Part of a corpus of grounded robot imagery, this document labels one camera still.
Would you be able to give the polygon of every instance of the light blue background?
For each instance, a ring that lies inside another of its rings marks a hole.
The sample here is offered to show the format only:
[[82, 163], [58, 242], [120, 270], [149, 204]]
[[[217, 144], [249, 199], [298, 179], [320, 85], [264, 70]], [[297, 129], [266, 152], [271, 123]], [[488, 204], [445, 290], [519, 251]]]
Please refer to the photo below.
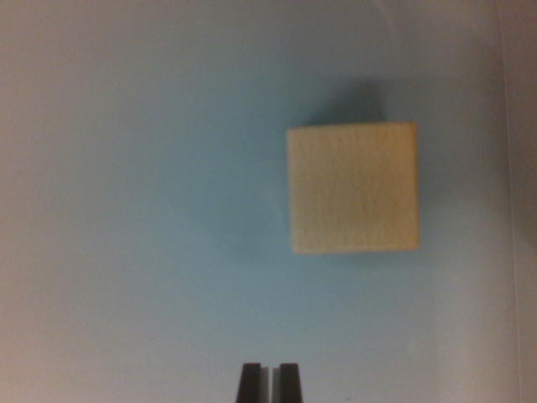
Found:
[[[515, 401], [493, 3], [0, 7], [0, 400]], [[287, 128], [398, 120], [421, 248], [293, 255]]]

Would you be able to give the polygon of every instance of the white surface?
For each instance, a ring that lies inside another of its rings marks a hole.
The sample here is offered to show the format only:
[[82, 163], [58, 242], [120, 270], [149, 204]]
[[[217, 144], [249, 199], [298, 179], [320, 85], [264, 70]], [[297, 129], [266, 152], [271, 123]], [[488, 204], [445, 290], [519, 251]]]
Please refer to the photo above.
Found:
[[[0, 401], [518, 401], [493, 2], [3, 3], [0, 55]], [[286, 129], [366, 120], [421, 249], [293, 255]]]

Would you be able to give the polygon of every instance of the cube face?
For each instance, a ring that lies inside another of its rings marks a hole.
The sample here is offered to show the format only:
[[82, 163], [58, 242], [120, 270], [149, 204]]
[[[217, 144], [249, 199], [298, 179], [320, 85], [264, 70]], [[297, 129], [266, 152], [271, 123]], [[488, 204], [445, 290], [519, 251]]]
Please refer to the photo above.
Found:
[[291, 238], [298, 254], [420, 245], [415, 123], [292, 128]]

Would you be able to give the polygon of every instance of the foam block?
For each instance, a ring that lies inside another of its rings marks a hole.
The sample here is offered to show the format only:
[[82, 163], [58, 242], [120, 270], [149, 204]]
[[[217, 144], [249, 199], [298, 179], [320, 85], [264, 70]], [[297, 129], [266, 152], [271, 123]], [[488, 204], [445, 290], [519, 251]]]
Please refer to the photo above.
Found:
[[415, 123], [292, 128], [287, 146], [296, 253], [419, 247]]

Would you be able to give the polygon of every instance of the sponge cube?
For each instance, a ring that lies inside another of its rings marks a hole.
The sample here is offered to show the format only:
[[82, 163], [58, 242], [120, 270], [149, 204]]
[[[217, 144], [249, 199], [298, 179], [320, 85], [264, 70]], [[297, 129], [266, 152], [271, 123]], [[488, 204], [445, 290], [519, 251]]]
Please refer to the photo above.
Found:
[[287, 146], [296, 253], [419, 247], [415, 123], [292, 128]]

